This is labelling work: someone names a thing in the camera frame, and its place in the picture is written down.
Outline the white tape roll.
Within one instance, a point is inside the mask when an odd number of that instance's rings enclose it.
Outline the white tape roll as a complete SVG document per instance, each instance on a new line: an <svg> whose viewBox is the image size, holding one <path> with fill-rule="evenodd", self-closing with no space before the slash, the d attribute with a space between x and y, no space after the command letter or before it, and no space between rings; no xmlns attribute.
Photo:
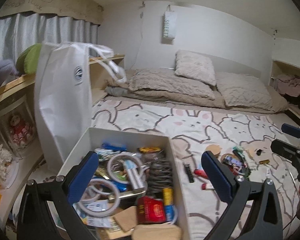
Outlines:
<svg viewBox="0 0 300 240"><path fill-rule="evenodd" d="M145 168L135 154L122 152L113 155L107 162L107 172L113 181L125 184L134 192L146 189Z"/></svg>
<svg viewBox="0 0 300 240"><path fill-rule="evenodd" d="M77 205L86 215L90 217L101 218L110 216L119 207L121 202L120 192L116 185L111 181L101 178L92 179L88 183L87 188L84 190L83 195L85 194L89 195L89 198L81 198ZM87 207L88 204L92 204L101 197L108 197L111 194L114 195L115 200L110 208L102 211L93 211Z"/></svg>

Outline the gold metal lighter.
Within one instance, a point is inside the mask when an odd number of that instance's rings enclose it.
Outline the gold metal lighter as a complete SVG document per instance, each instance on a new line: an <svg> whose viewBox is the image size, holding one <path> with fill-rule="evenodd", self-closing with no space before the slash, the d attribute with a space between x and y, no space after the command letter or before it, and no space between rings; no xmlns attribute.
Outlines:
<svg viewBox="0 0 300 240"><path fill-rule="evenodd" d="M261 160L258 162L260 165L267 165L270 163L270 160L269 159L265 159L265 160Z"/></svg>

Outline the wooden bedside shelf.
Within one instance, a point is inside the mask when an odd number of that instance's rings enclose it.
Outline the wooden bedside shelf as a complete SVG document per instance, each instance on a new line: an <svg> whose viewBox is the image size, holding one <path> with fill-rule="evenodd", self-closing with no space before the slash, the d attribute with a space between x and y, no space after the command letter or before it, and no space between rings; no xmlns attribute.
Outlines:
<svg viewBox="0 0 300 240"><path fill-rule="evenodd" d="M34 117L34 83L36 76L23 75L0 87L0 110L6 110L5 118L14 109L24 111L26 117ZM7 179L0 183L0 228L5 229L12 207L31 173L43 160L38 137L34 137L25 149L14 152L9 145L7 128L0 122L0 145L10 151L12 162Z"/></svg>

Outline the round wooden lid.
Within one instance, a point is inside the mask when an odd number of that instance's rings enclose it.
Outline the round wooden lid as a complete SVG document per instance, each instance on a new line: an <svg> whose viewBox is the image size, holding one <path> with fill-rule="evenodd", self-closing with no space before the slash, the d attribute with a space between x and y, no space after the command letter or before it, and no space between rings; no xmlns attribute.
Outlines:
<svg viewBox="0 0 300 240"><path fill-rule="evenodd" d="M222 148L219 145L210 144L206 147L205 151L210 151L215 157L218 157L222 151Z"/></svg>

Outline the slim black lighter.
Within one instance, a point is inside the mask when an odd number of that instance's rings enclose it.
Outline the slim black lighter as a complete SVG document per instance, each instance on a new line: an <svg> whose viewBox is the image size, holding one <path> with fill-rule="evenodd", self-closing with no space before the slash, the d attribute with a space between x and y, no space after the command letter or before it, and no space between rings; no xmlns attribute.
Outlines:
<svg viewBox="0 0 300 240"><path fill-rule="evenodd" d="M194 177L189 164L184 164L185 172L190 183L194 183Z"/></svg>

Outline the red dressed doll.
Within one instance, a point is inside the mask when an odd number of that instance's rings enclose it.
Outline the red dressed doll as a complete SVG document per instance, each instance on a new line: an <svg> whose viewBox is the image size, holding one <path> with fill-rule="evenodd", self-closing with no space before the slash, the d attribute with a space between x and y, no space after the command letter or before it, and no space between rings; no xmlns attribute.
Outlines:
<svg viewBox="0 0 300 240"><path fill-rule="evenodd" d="M19 113L11 114L8 119L10 136L17 148L26 148L34 139L34 127L26 122Z"/></svg>

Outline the blue pen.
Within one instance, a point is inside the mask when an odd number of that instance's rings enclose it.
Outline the blue pen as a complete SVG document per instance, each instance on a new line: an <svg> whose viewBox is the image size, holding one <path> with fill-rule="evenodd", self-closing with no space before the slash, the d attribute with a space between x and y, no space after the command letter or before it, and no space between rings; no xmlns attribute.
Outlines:
<svg viewBox="0 0 300 240"><path fill-rule="evenodd" d="M108 143L103 143L102 148L106 149L106 150L112 150L112 151L120 151L120 152L125 152L127 150L127 148L125 146L116 146L116 145L112 145L112 144L108 144Z"/></svg>

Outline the beige quilted pillow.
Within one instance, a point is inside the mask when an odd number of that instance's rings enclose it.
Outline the beige quilted pillow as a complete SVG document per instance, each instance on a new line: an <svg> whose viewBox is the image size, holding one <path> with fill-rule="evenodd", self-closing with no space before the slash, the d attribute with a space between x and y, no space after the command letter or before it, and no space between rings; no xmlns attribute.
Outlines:
<svg viewBox="0 0 300 240"><path fill-rule="evenodd" d="M269 111L271 96L263 82L252 75L216 73L216 87L227 107L258 108Z"/></svg>

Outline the white storage box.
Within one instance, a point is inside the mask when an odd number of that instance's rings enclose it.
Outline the white storage box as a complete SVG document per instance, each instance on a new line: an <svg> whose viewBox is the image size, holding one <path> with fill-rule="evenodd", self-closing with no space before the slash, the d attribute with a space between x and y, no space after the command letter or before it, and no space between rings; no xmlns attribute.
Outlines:
<svg viewBox="0 0 300 240"><path fill-rule="evenodd" d="M147 133L120 132L100 128L88 128L79 141L71 150L66 161L58 172L59 176L65 176L70 168L80 163L83 157L90 151L100 147L102 143L108 142L112 145L123 144L130 152L141 146L158 146L165 150L166 157L172 164L173 171L173 199L178 211L177 226L181 227L182 239L190 239L189 223L187 221L187 208L183 197L180 176L183 165L178 159L179 150L168 137Z"/></svg>

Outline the red cigarette box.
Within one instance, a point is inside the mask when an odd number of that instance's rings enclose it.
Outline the red cigarette box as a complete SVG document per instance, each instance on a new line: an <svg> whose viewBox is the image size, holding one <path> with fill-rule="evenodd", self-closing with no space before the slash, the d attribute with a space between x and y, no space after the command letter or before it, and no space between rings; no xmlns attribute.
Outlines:
<svg viewBox="0 0 300 240"><path fill-rule="evenodd" d="M162 200L144 196L137 201L137 218L139 224L160 224L166 222Z"/></svg>

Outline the white shopping bag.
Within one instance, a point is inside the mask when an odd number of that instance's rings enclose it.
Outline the white shopping bag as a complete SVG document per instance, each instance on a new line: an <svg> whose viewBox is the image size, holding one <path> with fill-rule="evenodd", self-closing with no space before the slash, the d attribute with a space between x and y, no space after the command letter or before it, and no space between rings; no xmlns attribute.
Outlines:
<svg viewBox="0 0 300 240"><path fill-rule="evenodd" d="M91 125L92 92L89 53L101 57L101 66L119 82L125 70L111 58L111 48L92 43L43 43L34 84L34 116L44 158L58 172L74 145Z"/></svg>

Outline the purple plush toy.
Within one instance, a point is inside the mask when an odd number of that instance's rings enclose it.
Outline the purple plush toy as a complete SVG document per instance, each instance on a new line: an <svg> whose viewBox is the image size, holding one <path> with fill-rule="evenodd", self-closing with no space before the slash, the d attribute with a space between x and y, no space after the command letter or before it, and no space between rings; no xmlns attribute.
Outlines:
<svg viewBox="0 0 300 240"><path fill-rule="evenodd" d="M12 59L0 60L0 87L10 75L20 76L14 61Z"/></svg>

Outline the green cushion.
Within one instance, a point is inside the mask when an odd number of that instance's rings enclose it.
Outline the green cushion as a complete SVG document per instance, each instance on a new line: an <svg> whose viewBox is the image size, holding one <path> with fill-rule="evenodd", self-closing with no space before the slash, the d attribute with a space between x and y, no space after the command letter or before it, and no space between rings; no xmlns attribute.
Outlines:
<svg viewBox="0 0 300 240"><path fill-rule="evenodd" d="M30 75L36 72L41 48L42 44L36 43L19 55L15 67L21 75Z"/></svg>

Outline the beige folded blanket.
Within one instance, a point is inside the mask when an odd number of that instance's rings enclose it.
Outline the beige folded blanket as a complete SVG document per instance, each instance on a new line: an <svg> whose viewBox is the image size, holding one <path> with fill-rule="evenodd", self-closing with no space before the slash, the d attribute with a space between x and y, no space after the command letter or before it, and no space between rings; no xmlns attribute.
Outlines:
<svg viewBox="0 0 300 240"><path fill-rule="evenodd" d="M255 113L279 113L288 109L287 100L274 88L266 86L272 107L269 111L258 108L227 107L217 87L175 75L171 69L128 70L127 81L119 83L106 79L106 92L112 96L148 101L174 101L186 105L229 109Z"/></svg>

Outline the grey curtain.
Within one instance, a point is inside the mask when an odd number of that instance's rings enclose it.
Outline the grey curtain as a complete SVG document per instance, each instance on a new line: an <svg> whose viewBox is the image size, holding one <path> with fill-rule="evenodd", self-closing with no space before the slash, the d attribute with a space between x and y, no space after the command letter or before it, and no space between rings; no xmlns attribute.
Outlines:
<svg viewBox="0 0 300 240"><path fill-rule="evenodd" d="M98 25L70 16L23 12L0 17L0 60L16 61L29 46L50 42L97 44Z"/></svg>

